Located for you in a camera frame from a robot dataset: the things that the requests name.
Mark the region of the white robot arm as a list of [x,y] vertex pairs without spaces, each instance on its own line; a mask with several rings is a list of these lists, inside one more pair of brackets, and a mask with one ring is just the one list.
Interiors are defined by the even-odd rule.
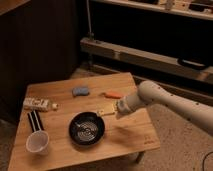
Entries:
[[126,117],[148,106],[160,104],[213,136],[213,107],[196,102],[165,90],[153,81],[142,81],[131,93],[124,95],[112,105],[98,111],[103,117],[115,115]]

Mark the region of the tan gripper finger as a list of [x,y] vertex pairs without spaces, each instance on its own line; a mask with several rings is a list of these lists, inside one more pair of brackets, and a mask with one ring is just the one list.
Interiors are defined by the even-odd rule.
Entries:
[[99,117],[114,115],[116,113],[116,107],[114,104],[109,104],[101,109],[97,110],[97,115]]

